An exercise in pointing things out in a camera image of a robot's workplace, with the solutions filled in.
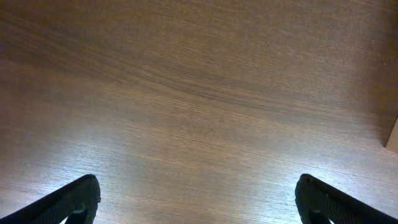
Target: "black object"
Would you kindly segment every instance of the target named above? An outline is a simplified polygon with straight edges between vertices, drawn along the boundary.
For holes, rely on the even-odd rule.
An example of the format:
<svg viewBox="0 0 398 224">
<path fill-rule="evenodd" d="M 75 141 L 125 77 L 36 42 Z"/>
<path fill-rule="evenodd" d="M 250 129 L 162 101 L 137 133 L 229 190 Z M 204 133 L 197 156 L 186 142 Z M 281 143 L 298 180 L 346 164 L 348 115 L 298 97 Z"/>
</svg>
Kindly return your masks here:
<svg viewBox="0 0 398 224">
<path fill-rule="evenodd" d="M 344 192 L 303 174 L 297 182 L 296 205 L 303 224 L 388 223 L 392 218 Z"/>
<path fill-rule="evenodd" d="M 0 219 L 0 224 L 92 224 L 100 202 L 97 178 L 84 175 L 44 198 Z"/>
</svg>

